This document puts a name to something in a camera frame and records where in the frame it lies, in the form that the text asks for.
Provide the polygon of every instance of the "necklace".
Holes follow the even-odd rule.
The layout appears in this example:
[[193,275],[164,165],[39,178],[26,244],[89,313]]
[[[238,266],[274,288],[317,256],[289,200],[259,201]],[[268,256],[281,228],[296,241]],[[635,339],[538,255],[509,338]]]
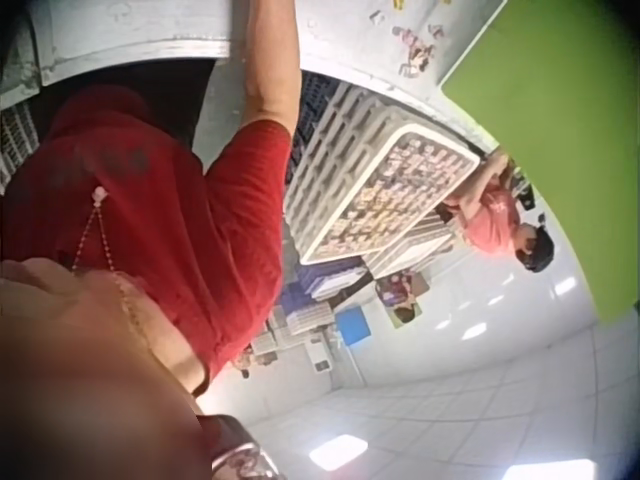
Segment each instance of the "necklace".
[[84,231],[82,232],[82,236],[80,237],[80,242],[78,243],[78,249],[76,250],[76,255],[73,260],[73,266],[71,267],[71,273],[75,276],[78,276],[78,267],[80,264],[80,259],[82,258],[82,253],[84,251],[84,245],[87,241],[89,233],[91,232],[91,227],[95,222],[96,218],[98,219],[98,228],[100,230],[100,238],[102,241],[102,248],[104,250],[104,255],[107,260],[107,265],[109,267],[109,275],[111,280],[116,284],[118,290],[120,291],[120,299],[122,309],[124,310],[127,318],[129,320],[129,327],[133,330],[133,333],[142,340],[144,346],[151,350],[149,345],[149,340],[142,328],[142,324],[140,322],[140,318],[137,315],[136,309],[133,307],[133,302],[131,301],[131,297],[127,292],[127,286],[125,285],[124,280],[118,274],[115,264],[113,262],[113,257],[111,255],[111,248],[109,246],[109,242],[107,240],[106,231],[104,228],[104,219],[102,216],[102,203],[109,196],[108,192],[104,189],[104,187],[97,187],[93,194],[93,209],[91,210],[91,214],[89,215],[89,219],[84,227]]

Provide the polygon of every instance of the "red t-shirt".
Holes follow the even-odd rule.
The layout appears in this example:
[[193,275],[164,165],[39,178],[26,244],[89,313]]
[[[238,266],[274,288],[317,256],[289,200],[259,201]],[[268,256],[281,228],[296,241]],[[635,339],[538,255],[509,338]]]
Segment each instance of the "red t-shirt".
[[513,253],[512,236],[520,215],[511,192],[490,184],[480,198],[473,218],[463,219],[465,236],[479,250],[491,254]]
[[[213,378],[260,331],[282,281],[282,203],[291,136],[241,129],[206,175],[153,125],[143,100],[92,87],[57,115],[7,188],[2,258],[70,266],[104,187],[115,268],[141,282]],[[80,267],[107,269],[97,222]]]

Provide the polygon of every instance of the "fluorescent light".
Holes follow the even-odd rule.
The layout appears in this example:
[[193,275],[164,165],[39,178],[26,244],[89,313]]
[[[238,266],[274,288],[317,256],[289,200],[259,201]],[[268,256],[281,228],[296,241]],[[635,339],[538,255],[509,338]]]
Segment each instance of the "fluorescent light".
[[515,465],[503,480],[595,480],[596,464],[591,460]]
[[569,277],[566,280],[563,280],[562,282],[557,284],[554,290],[556,291],[556,295],[558,296],[564,295],[568,291],[573,290],[577,284],[578,282],[576,282],[575,277]]
[[341,435],[316,448],[309,454],[313,462],[327,472],[333,472],[359,457],[369,444],[351,435]]
[[481,323],[479,325],[476,325],[475,327],[471,327],[469,330],[464,332],[464,335],[462,336],[462,339],[463,340],[469,340],[471,338],[475,338],[475,337],[477,337],[479,335],[482,335],[486,331],[487,331],[487,324],[486,323]]
[[499,297],[492,298],[491,300],[489,300],[489,303],[487,303],[487,305],[488,306],[495,305],[496,303],[501,301],[503,298],[504,298],[504,295],[500,295]]
[[447,328],[450,324],[451,324],[451,320],[445,320],[444,322],[440,322],[436,326],[436,330],[443,330],[443,329]]

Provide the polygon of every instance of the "green board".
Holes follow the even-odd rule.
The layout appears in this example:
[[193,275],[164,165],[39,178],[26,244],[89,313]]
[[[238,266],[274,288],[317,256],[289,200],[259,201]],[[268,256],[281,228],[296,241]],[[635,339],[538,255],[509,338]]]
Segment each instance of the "green board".
[[443,86],[560,220],[596,308],[638,300],[638,47],[594,0],[510,0]]

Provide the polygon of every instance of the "dark hair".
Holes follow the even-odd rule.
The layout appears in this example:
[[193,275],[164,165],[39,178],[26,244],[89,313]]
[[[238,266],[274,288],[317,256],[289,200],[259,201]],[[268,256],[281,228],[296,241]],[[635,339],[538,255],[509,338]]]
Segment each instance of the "dark hair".
[[553,261],[555,245],[547,233],[544,226],[536,229],[536,244],[531,254],[526,254],[522,250],[516,252],[516,257],[524,268],[533,273],[540,273]]
[[429,57],[425,58],[425,59],[422,61],[422,63],[420,64],[420,67],[419,67],[419,68],[420,68],[420,71],[421,71],[421,72],[424,72],[424,71],[427,69],[427,67],[428,67],[428,66],[429,66]]
[[411,323],[413,319],[416,318],[416,309],[414,307],[398,307],[393,311],[393,313],[395,313],[398,320],[404,324]]

